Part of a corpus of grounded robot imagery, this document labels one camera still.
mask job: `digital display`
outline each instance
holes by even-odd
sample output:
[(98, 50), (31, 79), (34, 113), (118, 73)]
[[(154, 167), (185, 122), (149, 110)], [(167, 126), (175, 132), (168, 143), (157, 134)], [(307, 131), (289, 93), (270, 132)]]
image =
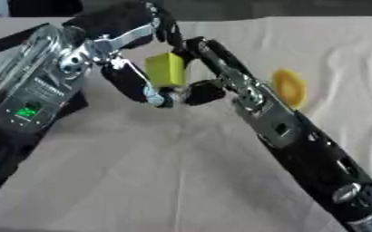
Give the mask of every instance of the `digital display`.
[(23, 108), (16, 111), (15, 115), (26, 119), (32, 119), (41, 110), (41, 103), (28, 102)]

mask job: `robotic arm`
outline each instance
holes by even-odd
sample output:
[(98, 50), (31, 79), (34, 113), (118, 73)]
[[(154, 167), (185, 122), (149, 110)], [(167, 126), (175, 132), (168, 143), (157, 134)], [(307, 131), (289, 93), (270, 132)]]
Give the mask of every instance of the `robotic arm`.
[(199, 103), (219, 98), (221, 89), (237, 93), (236, 112), (296, 182), (348, 231), (372, 232), (372, 179), (368, 174), (220, 43), (199, 37), (185, 44), (189, 53), (180, 55), (189, 61), (200, 59), (217, 77), (219, 89)]
[[(146, 2), (119, 4), (80, 15), (63, 26), (47, 24), (36, 30), (0, 67), (0, 187), (52, 128), (94, 66), (106, 71), (116, 67), (121, 50), (147, 44), (155, 35), (174, 47), (182, 41), (171, 15)], [(154, 95), (146, 76), (138, 75), (141, 71), (125, 61), (121, 74), (141, 77), (134, 91)], [(127, 87), (113, 73), (104, 73), (125, 92)], [(132, 99), (143, 100), (139, 96)]]
[(47, 25), (0, 68), (0, 187), (55, 123), (97, 65), (117, 90), (136, 102), (170, 108), (173, 92), (155, 90), (140, 68), (120, 54), (156, 34), (186, 63), (199, 59), (216, 75), (178, 99), (190, 106), (237, 97), (239, 116), (298, 184), (351, 232), (372, 232), (372, 179), (322, 130), (285, 104), (220, 43), (183, 42), (171, 15), (150, 3), (124, 3)]

